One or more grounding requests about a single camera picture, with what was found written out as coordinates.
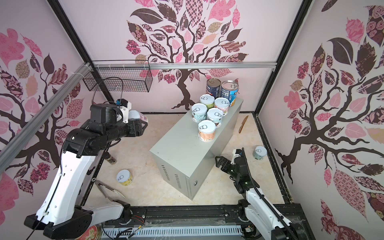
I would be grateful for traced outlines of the orange labelled can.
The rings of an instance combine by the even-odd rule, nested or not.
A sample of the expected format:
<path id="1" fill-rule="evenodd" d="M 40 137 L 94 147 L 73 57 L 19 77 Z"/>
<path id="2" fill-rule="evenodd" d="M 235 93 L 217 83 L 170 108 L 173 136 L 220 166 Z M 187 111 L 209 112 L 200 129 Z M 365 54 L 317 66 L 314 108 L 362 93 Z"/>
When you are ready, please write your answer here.
<path id="1" fill-rule="evenodd" d="M 210 120 L 203 120 L 198 124 L 199 139 L 203 142 L 211 142 L 215 138 L 216 125 Z"/>

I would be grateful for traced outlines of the white small can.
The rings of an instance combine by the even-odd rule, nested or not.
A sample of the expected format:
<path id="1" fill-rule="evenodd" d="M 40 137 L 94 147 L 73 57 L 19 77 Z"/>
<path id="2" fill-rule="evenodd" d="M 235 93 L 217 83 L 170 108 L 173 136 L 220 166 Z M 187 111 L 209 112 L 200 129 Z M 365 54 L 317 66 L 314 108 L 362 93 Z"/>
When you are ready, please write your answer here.
<path id="1" fill-rule="evenodd" d="M 212 121 L 217 128 L 222 125 L 224 112 L 218 108 L 211 108 L 207 111 L 207 120 Z"/>

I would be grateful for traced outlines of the yellow labelled can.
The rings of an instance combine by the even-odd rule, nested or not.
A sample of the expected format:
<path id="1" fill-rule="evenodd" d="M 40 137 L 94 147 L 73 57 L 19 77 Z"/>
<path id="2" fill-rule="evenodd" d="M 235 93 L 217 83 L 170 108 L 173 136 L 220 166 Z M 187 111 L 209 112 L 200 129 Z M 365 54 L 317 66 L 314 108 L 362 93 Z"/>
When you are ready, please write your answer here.
<path id="1" fill-rule="evenodd" d="M 121 170 L 118 172 L 117 181 L 123 186 L 129 186 L 133 182 L 133 175 L 129 170 Z"/>

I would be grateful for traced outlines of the pink labelled can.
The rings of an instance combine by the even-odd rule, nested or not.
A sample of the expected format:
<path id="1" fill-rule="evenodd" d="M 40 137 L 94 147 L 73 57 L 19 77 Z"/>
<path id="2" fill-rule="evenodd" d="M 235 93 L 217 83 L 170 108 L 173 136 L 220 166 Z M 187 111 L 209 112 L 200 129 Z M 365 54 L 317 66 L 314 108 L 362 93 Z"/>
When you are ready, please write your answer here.
<path id="1" fill-rule="evenodd" d="M 220 109 L 225 116 L 228 114 L 230 102 L 226 98 L 216 98 L 214 101 L 214 107 Z"/>

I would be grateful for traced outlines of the green labelled small can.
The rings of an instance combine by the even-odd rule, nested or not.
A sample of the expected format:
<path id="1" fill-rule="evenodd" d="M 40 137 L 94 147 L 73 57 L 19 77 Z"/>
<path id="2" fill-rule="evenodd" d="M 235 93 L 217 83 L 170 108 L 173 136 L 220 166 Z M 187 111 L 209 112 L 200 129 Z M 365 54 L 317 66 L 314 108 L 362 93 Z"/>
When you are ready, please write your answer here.
<path id="1" fill-rule="evenodd" d="M 205 94 L 200 97 L 200 103 L 204 104 L 209 110 L 214 107 L 215 98 L 210 94 Z"/>

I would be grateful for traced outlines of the large blue labelled can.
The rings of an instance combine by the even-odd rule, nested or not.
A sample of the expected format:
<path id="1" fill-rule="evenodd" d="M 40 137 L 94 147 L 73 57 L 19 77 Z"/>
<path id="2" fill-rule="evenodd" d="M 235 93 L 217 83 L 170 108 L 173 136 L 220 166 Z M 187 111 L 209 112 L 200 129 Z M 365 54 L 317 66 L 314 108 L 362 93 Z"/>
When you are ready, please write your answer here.
<path id="1" fill-rule="evenodd" d="M 236 81 L 224 81 L 221 84 L 221 97 L 227 99 L 232 107 L 235 104 L 239 84 Z"/>

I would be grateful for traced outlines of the dark tomato can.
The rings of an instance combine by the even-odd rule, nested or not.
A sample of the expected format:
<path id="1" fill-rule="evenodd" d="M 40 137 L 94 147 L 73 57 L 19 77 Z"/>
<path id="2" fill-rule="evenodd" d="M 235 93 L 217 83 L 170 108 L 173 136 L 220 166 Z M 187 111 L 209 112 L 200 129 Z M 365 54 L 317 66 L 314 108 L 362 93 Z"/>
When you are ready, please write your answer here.
<path id="1" fill-rule="evenodd" d="M 221 84 L 222 83 L 219 79 L 208 79 L 206 85 L 206 93 L 213 96 L 215 99 L 219 98 L 221 94 Z"/>

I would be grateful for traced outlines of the pink small can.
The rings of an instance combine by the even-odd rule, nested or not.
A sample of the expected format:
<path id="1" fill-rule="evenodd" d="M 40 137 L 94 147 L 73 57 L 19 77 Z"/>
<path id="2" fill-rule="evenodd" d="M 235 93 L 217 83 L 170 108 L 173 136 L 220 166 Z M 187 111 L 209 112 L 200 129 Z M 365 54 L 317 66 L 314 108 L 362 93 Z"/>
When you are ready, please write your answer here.
<path id="1" fill-rule="evenodd" d="M 148 118 L 136 110 L 129 111 L 129 120 L 141 120 L 144 123 L 148 123 Z"/>

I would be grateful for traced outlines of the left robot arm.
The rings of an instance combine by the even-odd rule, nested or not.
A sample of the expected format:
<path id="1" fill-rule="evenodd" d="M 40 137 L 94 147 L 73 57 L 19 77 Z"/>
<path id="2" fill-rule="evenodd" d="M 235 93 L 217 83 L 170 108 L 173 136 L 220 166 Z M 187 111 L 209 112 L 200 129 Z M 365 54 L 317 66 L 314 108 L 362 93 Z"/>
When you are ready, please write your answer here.
<path id="1" fill-rule="evenodd" d="M 101 207 L 83 208 L 76 204 L 90 166 L 115 141 L 140 137 L 148 119 L 123 99 L 116 104 L 91 105 L 91 117 L 80 128 L 72 130 L 62 146 L 61 165 L 44 203 L 24 225 L 42 230 L 52 240 L 76 239 L 89 227 L 110 220 L 127 223 L 132 218 L 131 206 L 111 200 Z"/>

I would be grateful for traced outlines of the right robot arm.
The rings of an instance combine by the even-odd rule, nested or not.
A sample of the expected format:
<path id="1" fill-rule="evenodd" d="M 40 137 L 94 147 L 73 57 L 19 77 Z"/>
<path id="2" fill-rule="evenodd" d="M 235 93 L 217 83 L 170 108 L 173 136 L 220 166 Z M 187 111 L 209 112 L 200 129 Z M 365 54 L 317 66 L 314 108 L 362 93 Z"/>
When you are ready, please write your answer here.
<path id="1" fill-rule="evenodd" d="M 300 227 L 284 217 L 267 199 L 251 175 L 247 158 L 238 156 L 234 161 L 215 157 L 216 167 L 233 179 L 234 186 L 243 196 L 238 206 L 241 220 L 251 222 L 265 240 L 301 240 Z"/>

